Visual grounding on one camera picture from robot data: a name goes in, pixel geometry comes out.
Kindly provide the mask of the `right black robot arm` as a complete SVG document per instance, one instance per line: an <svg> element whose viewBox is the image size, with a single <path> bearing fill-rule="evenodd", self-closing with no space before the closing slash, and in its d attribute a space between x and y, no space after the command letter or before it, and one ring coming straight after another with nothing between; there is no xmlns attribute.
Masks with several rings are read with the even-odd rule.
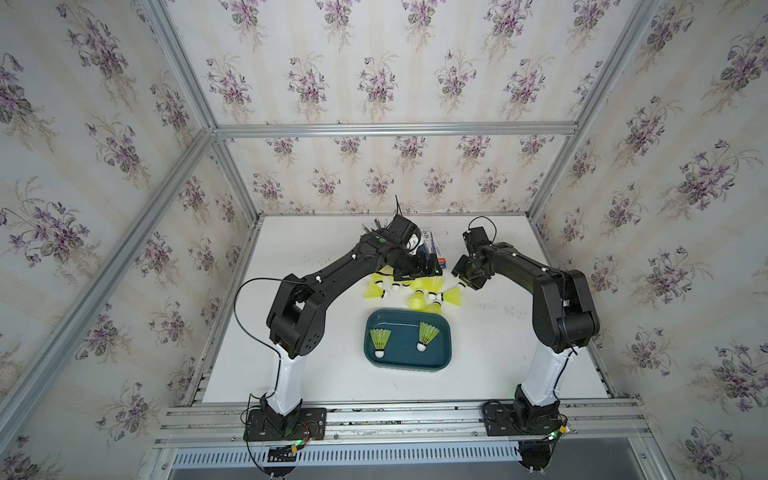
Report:
<svg viewBox="0 0 768 480"><path fill-rule="evenodd" d="M560 418L558 386L571 358L600 331L586 276L563 271L522 254L509 243L492 242L482 227L463 233L467 253L452 270L466 286L479 290L501 275L532 296L532 328L538 340L525 380L509 406L516 428L532 432Z"/></svg>

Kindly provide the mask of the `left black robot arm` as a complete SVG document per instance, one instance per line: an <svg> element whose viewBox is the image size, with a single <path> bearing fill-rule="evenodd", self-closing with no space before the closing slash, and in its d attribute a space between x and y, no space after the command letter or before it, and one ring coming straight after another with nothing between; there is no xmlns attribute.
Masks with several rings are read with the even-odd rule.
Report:
<svg viewBox="0 0 768 480"><path fill-rule="evenodd" d="M419 227L396 214L387 225L368 229L349 252L328 266L281 280L266 319L269 340L278 355L276 381L260 401L261 411L273 425L285 426L298 417L305 360L324 336L328 308L359 280L383 267L390 267L398 281L442 274L438 255L424 246Z"/></svg>

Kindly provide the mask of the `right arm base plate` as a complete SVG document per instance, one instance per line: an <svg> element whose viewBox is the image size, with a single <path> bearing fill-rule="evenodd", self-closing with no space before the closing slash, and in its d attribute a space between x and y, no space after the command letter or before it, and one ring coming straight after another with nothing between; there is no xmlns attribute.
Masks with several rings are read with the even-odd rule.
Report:
<svg viewBox="0 0 768 480"><path fill-rule="evenodd" d="M502 403L489 400L482 407L483 423L488 436L557 437L565 432L567 419L559 412L559 403L530 405L526 400Z"/></svg>

